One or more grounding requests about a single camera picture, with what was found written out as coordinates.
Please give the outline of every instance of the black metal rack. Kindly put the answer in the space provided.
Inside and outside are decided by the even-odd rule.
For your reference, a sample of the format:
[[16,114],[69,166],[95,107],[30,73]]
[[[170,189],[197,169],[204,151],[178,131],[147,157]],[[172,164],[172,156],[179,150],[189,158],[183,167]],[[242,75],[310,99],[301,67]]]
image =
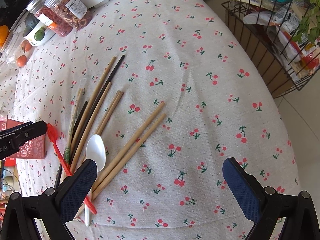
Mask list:
[[[289,13],[292,2],[293,0],[289,2],[284,19]],[[308,45],[308,43],[305,42],[303,47],[300,48],[300,51],[293,59],[290,60],[287,57],[285,49],[292,42],[292,37],[297,32],[296,29],[284,48],[282,50],[277,50],[275,41],[285,20],[283,20],[279,25],[279,30],[277,31],[275,38],[273,40],[268,38],[268,36],[266,34],[264,35],[263,33],[267,33],[268,28],[271,28],[271,17],[267,26],[262,27],[261,25],[258,25],[260,12],[263,11],[262,4],[263,0],[261,0],[259,7],[252,5],[251,0],[249,0],[249,3],[243,2],[242,0],[229,0],[222,3],[222,6],[226,9],[226,25],[231,30],[233,35],[235,35],[238,42],[253,61],[273,98],[277,98],[294,90],[300,91],[305,87],[305,85],[319,69],[318,66],[316,70],[309,72],[307,71],[308,65],[320,55],[320,52],[316,54],[309,62],[303,64],[301,69],[297,70],[296,68],[292,68],[292,62]],[[312,5],[308,3],[308,7],[304,16],[307,14],[310,6]],[[274,2],[274,6],[271,11],[272,15],[278,11],[279,7],[281,6]],[[244,24],[242,19],[250,12],[252,8],[255,8],[255,10],[258,12],[257,21],[255,24]],[[284,64],[281,62],[281,60],[279,60],[279,56],[284,57],[287,60],[287,68],[284,67]]]

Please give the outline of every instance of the cherry print tablecloth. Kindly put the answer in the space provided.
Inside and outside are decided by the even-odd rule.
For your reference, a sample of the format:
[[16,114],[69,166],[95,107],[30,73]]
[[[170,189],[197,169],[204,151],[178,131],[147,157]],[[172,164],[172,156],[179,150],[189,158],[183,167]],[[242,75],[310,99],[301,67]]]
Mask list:
[[[84,225],[84,214],[68,223],[75,239],[245,238],[252,223],[223,179],[227,157],[263,186],[299,192],[293,150],[273,99],[202,0],[110,0],[93,13],[86,28],[54,36],[19,71],[15,119],[55,125],[63,151],[80,84],[88,99],[111,57],[122,54],[92,129],[122,90],[102,135],[107,162],[161,101],[167,118],[94,201],[99,213],[93,225]],[[54,184],[59,162],[48,140],[46,150],[44,160],[18,161],[24,196]]]

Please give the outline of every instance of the orange fruit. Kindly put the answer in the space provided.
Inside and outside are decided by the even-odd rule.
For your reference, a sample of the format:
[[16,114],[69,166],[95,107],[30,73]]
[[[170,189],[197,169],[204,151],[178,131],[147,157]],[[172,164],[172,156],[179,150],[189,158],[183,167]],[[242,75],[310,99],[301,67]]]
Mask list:
[[20,67],[20,68],[24,67],[26,65],[27,61],[28,61],[28,59],[25,55],[18,57],[18,59],[17,59],[18,67]]
[[20,44],[22,50],[24,53],[30,51],[32,49],[32,45],[30,44],[29,41],[23,41],[21,44]]
[[6,25],[0,26],[0,47],[3,46],[9,34],[9,28]]

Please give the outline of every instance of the tile floor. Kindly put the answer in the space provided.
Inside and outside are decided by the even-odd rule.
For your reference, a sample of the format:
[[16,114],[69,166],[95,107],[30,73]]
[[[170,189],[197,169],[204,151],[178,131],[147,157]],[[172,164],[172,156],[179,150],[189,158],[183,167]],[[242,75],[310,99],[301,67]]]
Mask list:
[[[224,20],[227,0],[204,0]],[[296,155],[301,188],[310,192],[320,221],[320,72],[301,90],[275,99]]]

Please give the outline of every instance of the metal bolt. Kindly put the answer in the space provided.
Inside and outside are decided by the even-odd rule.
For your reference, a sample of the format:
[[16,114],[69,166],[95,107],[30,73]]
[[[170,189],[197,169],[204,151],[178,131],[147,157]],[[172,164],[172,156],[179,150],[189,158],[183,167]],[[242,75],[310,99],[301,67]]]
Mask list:
[[266,187],[264,191],[269,195],[273,195],[274,193],[276,193],[275,189],[272,187]]
[[11,194],[11,198],[13,200],[17,199],[18,197],[19,197],[19,193],[17,193],[17,192]]
[[307,192],[307,191],[302,191],[301,195],[302,195],[304,198],[310,198],[310,194],[309,194],[309,192]]
[[45,193],[47,196],[51,196],[51,195],[53,195],[54,192],[55,192],[54,188],[53,188],[53,187],[49,187],[49,188],[47,188],[47,189],[45,190],[44,193]]

